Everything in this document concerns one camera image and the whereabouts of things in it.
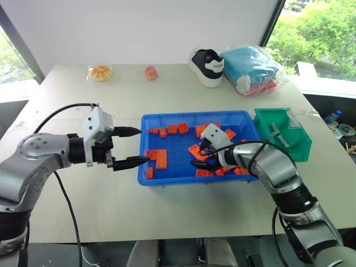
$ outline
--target green trees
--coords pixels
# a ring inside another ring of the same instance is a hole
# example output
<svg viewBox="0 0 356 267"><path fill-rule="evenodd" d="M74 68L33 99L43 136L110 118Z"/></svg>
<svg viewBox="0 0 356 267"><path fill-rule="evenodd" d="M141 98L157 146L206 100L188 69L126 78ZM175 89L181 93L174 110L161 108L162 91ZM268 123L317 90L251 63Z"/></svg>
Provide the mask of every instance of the green trees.
<svg viewBox="0 0 356 267"><path fill-rule="evenodd" d="M321 76L356 81L356 0L315 1L301 12L290 10L281 14L268 42L275 60L289 73L304 61Z"/></svg>
<svg viewBox="0 0 356 267"><path fill-rule="evenodd" d="M32 79L29 67L0 28L0 83Z"/></svg>

